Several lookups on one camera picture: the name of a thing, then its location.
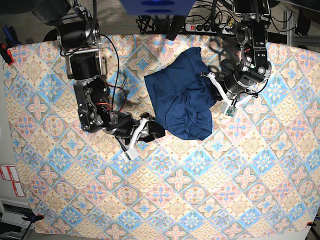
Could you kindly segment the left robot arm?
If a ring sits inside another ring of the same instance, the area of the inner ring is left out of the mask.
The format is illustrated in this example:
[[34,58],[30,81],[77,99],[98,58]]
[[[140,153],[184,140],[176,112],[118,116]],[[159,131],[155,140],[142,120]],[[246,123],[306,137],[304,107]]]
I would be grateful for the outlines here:
[[234,14],[242,18],[231,30],[237,39],[234,42],[223,34],[216,23],[217,4],[216,0],[212,3],[210,25],[224,41],[239,48],[240,60],[224,59],[220,63],[224,73],[203,72],[201,76],[209,78],[217,89],[219,100],[224,102],[221,108],[223,114],[234,117],[241,106],[259,96],[271,76],[272,66],[266,47],[271,11],[266,0],[233,1]]

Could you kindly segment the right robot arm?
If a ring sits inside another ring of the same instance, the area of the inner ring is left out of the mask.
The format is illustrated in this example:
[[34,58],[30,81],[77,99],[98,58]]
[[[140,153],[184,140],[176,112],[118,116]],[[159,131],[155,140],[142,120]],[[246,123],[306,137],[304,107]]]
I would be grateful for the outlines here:
[[113,135],[123,150],[127,162],[139,156],[135,143],[149,143],[166,135],[162,126],[149,113],[139,120],[130,113],[114,111],[108,102],[110,88],[103,72],[107,61],[102,56],[102,41],[97,19],[97,2],[92,2],[93,12],[76,0],[29,0],[30,11],[44,24],[56,29],[60,54],[65,58],[67,78],[74,80],[73,89],[78,104],[81,128],[96,133],[103,130]]

